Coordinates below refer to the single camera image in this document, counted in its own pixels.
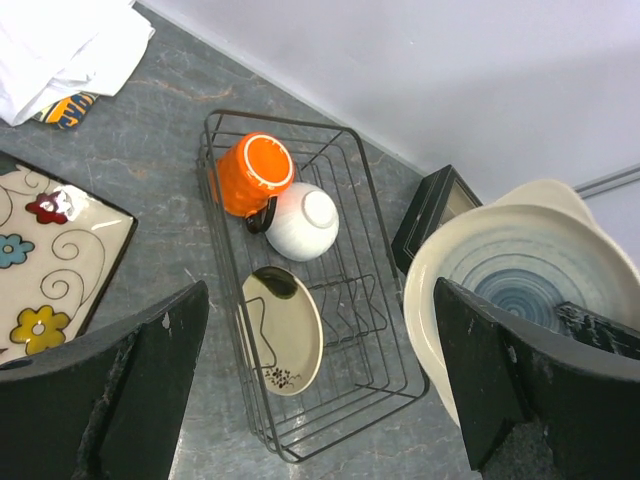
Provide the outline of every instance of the white wall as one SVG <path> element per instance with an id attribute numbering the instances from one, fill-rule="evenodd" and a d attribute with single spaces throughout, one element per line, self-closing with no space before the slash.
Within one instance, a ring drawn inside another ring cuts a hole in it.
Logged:
<path id="1" fill-rule="evenodd" d="M 640 161 L 637 0 L 143 3 L 485 201 Z"/>
<path id="2" fill-rule="evenodd" d="M 640 267 L 640 182 L 587 200 L 596 221 Z"/>

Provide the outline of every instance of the ceramic plate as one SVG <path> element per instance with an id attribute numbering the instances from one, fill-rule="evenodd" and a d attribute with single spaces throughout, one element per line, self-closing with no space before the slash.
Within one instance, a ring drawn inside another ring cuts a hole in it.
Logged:
<path id="1" fill-rule="evenodd" d="M 135 225 L 0 152 L 0 364 L 82 333 Z"/>
<path id="2" fill-rule="evenodd" d="M 443 225 L 407 276 L 411 343 L 456 423 L 433 306 L 438 277 L 557 333 L 563 326 L 553 307 L 565 301 L 638 329 L 640 280 L 632 262 L 568 187 L 553 181 L 525 187 Z"/>
<path id="3" fill-rule="evenodd" d="M 323 351 L 320 314 L 311 294 L 278 267 L 256 270 L 242 291 L 267 389 L 278 395 L 302 392 L 316 377 Z M 246 332 L 245 341 L 249 345 Z"/>

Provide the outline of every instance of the white ceramic bowl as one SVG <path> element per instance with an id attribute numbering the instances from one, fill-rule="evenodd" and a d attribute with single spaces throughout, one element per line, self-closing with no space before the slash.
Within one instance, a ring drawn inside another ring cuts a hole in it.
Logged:
<path id="1" fill-rule="evenodd" d="M 309 183 L 293 183 L 278 195 L 276 213 L 266 232 L 281 255 L 306 262 L 329 250 L 338 235 L 340 220 L 331 197 Z"/>
<path id="2" fill-rule="evenodd" d="M 454 218 L 411 264 L 404 314 L 413 349 L 456 423 L 433 305 L 438 277 L 558 333 L 553 307 L 564 301 L 640 330 L 637 269 L 567 185 L 531 182 Z"/>

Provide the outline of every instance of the white plate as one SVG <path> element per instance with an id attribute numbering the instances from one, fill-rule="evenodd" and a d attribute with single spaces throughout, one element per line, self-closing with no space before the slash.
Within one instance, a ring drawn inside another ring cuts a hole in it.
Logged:
<path id="1" fill-rule="evenodd" d="M 456 423 L 433 306 L 438 277 L 556 332 L 562 326 L 552 309 L 563 301 L 640 326 L 635 266 L 566 185 L 532 182 L 454 218 L 411 264 L 404 314 L 413 349 Z"/>
<path id="2" fill-rule="evenodd" d="M 279 267 L 256 270 L 242 291 L 267 389 L 285 396 L 302 392 L 318 374 L 324 345 L 311 294 L 297 277 Z"/>

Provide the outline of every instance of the dish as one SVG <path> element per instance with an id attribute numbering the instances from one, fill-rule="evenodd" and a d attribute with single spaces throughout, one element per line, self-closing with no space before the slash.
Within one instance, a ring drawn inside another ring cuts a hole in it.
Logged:
<path id="1" fill-rule="evenodd" d="M 295 176 L 286 147 L 261 132 L 242 137 L 218 160 L 217 172 L 224 208 L 238 217 L 248 217 L 266 207 L 269 198 L 289 188 Z M 217 201 L 213 171 L 209 179 Z"/>
<path id="2" fill-rule="evenodd" d="M 638 328 L 638 271 L 570 187 L 532 182 L 452 219 L 418 251 L 404 313 L 413 349 L 456 423 L 433 307 L 438 277 L 558 333 L 552 308 L 565 301 Z"/>
<path id="3" fill-rule="evenodd" d="M 83 332 L 136 223 L 0 152 L 0 363 Z"/>
<path id="4" fill-rule="evenodd" d="M 280 255 L 306 262 L 331 248 L 339 228 L 338 209 L 331 197 L 315 185 L 294 183 L 278 196 L 266 236 Z"/>
<path id="5" fill-rule="evenodd" d="M 256 270 L 242 291 L 267 390 L 285 396 L 302 392 L 318 374 L 324 348 L 320 313 L 311 294 L 279 267 Z M 248 346 L 244 323 L 240 325 Z M 245 358 L 253 367 L 253 357 L 245 352 Z"/>

